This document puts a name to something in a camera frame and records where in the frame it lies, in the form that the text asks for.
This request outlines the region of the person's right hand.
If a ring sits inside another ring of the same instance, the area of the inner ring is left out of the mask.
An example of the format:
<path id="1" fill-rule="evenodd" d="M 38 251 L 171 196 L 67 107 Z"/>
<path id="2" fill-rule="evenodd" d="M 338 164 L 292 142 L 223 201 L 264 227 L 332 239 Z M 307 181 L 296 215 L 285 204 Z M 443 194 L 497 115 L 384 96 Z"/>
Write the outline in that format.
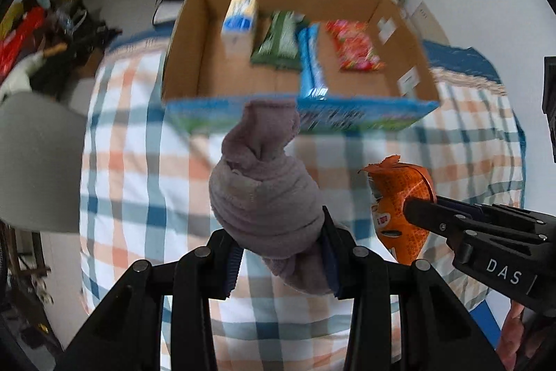
<path id="1" fill-rule="evenodd" d="M 523 305 L 512 301 L 501 329 L 497 354 L 508 371 L 515 369 L 516 354 L 523 343 L 524 324 L 521 320 L 523 311 Z"/>

